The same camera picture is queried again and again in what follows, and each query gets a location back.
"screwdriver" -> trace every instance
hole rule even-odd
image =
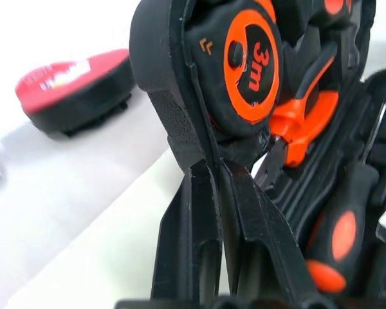
[[[363,243],[365,209],[378,171],[366,164],[381,121],[386,101],[381,105],[360,161],[345,166],[345,178],[330,197],[313,229],[306,249],[306,263],[321,292],[343,292],[352,279]]]

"white table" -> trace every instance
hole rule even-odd
[[[365,76],[386,68],[386,0],[378,1]],[[160,219],[182,174],[167,151],[91,226],[19,291],[7,309],[112,308],[148,297]],[[226,292],[225,272],[221,291]]]

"black plastic tool case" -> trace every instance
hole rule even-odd
[[[385,97],[386,70],[365,82],[353,80],[345,85],[335,116],[309,148],[305,162],[297,169],[284,169],[274,187],[267,190],[288,219],[302,251],[320,211],[343,177],[344,163],[361,155]],[[376,239],[375,230],[386,207],[386,115],[368,163],[379,170],[380,181],[367,206],[362,262],[357,265],[354,286],[344,292],[355,297],[365,295],[370,270],[376,263],[375,252],[384,245]]]

